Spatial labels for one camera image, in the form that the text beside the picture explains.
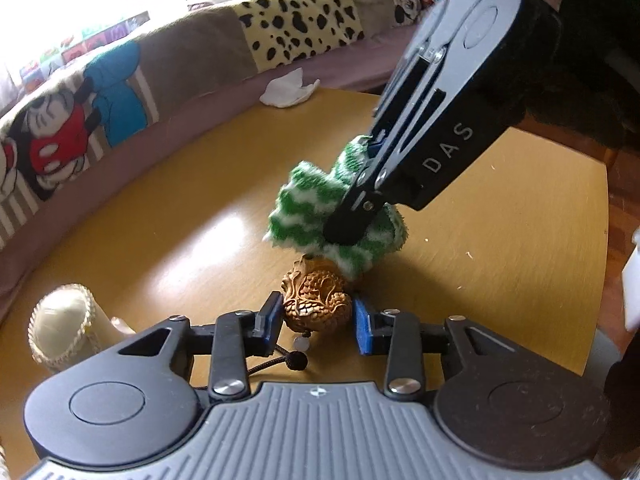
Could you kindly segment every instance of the cartoon character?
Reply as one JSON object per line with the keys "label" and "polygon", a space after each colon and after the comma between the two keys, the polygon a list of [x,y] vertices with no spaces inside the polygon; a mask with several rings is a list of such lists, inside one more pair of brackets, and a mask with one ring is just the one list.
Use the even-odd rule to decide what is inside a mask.
{"label": "cartoon character", "polygon": [[413,23],[418,19],[420,13],[429,7],[435,0],[394,0],[396,9],[394,17],[398,25],[405,22]]}
{"label": "cartoon character", "polygon": [[[146,127],[142,102],[126,83],[139,61],[138,44],[123,43],[87,64],[76,92],[45,94],[18,113],[7,137],[15,147],[17,170],[39,199],[47,200],[61,183],[82,171],[89,136],[98,126],[104,128],[110,146]],[[92,111],[85,117],[83,104],[92,93]],[[10,188],[13,184],[5,177],[0,189],[4,194]]]}
{"label": "cartoon character", "polygon": [[12,139],[0,142],[0,203],[14,190],[18,153]]}

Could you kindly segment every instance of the gray ribbed surface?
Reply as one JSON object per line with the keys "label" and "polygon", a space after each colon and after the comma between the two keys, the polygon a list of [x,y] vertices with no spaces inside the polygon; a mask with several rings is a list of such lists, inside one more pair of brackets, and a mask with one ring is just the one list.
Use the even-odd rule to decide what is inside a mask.
{"label": "gray ribbed surface", "polygon": [[[322,388],[324,395],[311,391]],[[213,409],[187,444],[157,463],[85,473],[44,463],[34,480],[601,480],[591,463],[523,473],[487,465],[452,444],[419,404],[373,383],[267,383]]]}

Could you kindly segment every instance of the tabletop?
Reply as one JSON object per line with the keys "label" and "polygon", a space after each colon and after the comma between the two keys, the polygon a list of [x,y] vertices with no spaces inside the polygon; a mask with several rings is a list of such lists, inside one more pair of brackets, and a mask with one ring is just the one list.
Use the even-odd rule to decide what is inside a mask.
{"label": "tabletop", "polygon": [[[15,478],[36,462],[22,406],[48,375],[26,342],[35,303],[58,285],[82,283],[135,330],[176,313],[205,324],[258,310],[298,257],[262,241],[279,187],[300,160],[328,170],[348,140],[366,133],[376,102],[319,89],[294,108],[258,104],[130,183],[61,241],[0,329],[0,438]],[[405,247],[359,284],[375,308],[424,322],[462,314],[581,373],[606,264],[604,165],[512,128],[426,209],[399,209]],[[291,348],[287,328],[280,343]],[[308,356],[305,372],[278,365],[255,379],[382,379],[384,359],[360,357],[347,330],[314,335]],[[435,387],[442,375],[427,357]],[[196,358],[193,384],[206,383],[207,367]]]}

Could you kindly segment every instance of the leopard print fabric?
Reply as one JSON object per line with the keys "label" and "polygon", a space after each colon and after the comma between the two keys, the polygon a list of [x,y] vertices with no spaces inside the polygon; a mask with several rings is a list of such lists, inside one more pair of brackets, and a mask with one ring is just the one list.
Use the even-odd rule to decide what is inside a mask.
{"label": "leopard print fabric", "polygon": [[243,0],[234,10],[259,72],[364,38],[353,0]]}

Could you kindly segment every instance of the green and white cloth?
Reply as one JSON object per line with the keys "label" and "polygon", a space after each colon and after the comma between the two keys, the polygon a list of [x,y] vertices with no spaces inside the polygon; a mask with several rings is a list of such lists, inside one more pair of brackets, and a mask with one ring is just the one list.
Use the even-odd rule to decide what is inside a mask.
{"label": "green and white cloth", "polygon": [[384,205],[354,246],[330,244],[322,236],[324,222],[364,165],[367,139],[359,136],[347,144],[329,174],[310,162],[300,162],[278,193],[264,240],[303,254],[324,256],[350,280],[369,270],[384,254],[399,250],[407,231],[402,216],[391,204]]}

